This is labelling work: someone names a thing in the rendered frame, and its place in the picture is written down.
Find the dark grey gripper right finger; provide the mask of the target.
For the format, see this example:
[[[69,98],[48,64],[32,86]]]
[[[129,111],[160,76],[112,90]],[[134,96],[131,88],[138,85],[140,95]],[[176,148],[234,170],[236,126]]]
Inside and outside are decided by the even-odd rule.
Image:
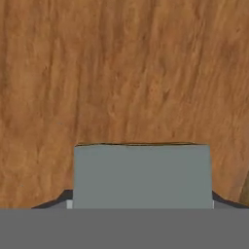
[[[220,208],[238,208],[238,209],[249,209],[249,206],[243,205],[241,203],[237,203],[231,200],[227,200],[216,194],[212,193],[212,198],[214,202],[214,207],[216,209]]]

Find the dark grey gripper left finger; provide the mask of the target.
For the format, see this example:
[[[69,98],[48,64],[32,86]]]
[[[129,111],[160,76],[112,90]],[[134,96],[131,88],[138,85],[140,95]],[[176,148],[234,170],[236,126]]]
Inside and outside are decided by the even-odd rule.
[[[57,198],[34,206],[34,209],[66,208],[67,202],[73,199],[72,190],[64,190]]]

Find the grey rectangular sponge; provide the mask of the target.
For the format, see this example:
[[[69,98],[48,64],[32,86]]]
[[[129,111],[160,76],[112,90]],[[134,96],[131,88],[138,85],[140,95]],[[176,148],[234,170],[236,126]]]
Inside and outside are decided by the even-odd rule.
[[[73,206],[211,209],[206,145],[88,145],[74,149]]]

